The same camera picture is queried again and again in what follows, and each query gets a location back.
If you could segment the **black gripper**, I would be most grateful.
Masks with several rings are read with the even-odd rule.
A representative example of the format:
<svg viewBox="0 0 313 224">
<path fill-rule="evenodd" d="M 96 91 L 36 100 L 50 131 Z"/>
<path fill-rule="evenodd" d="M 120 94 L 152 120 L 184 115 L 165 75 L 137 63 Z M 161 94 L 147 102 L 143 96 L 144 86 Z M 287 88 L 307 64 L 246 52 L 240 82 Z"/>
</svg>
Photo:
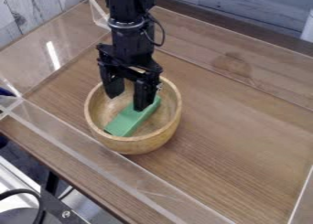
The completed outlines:
<svg viewBox="0 0 313 224">
<path fill-rule="evenodd" d="M 96 45 L 104 90 L 108 98 L 113 99 L 124 91 L 124 81 L 129 80 L 135 85 L 135 110 L 141 112 L 153 102 L 163 72 L 152 58 L 155 30 L 145 27 L 127 33 L 113 31 L 111 36 L 111 45 Z"/>
</svg>

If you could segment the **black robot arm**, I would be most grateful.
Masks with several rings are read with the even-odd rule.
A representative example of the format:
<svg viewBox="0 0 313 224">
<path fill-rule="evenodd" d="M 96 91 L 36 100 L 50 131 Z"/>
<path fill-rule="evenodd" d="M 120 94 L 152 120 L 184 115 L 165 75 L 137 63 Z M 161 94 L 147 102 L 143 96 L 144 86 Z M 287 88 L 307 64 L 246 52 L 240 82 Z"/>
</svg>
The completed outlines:
<svg viewBox="0 0 313 224">
<path fill-rule="evenodd" d="M 159 21 L 149 13 L 155 0 L 105 0 L 112 44 L 98 43 L 97 66 L 109 99 L 124 92 L 124 81 L 135 85 L 133 110 L 141 112 L 153 102 L 163 68 L 152 59 Z"/>
</svg>

